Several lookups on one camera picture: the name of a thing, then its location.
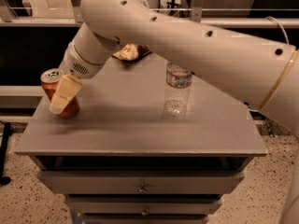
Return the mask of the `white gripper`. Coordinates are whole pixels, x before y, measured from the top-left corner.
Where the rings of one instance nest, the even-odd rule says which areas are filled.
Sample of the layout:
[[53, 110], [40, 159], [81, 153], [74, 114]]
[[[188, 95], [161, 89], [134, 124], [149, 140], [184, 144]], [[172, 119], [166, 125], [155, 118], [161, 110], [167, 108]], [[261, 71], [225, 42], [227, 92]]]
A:
[[76, 95], [82, 88], [81, 79], [93, 78], [103, 67], [84, 60], [73, 42], [68, 44], [62, 64], [67, 70], [59, 80], [50, 101], [50, 112], [56, 115], [75, 115], [79, 111]]

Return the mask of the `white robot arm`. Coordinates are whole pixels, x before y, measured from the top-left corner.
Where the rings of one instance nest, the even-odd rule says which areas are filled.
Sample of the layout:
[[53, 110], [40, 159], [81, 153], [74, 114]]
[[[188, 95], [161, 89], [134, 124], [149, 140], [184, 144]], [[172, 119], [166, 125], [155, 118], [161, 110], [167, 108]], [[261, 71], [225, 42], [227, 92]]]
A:
[[64, 54], [64, 75], [51, 100], [60, 114], [82, 79], [94, 77], [126, 44], [195, 73], [299, 135], [299, 57], [292, 45], [150, 10], [146, 0], [80, 0], [83, 23]]

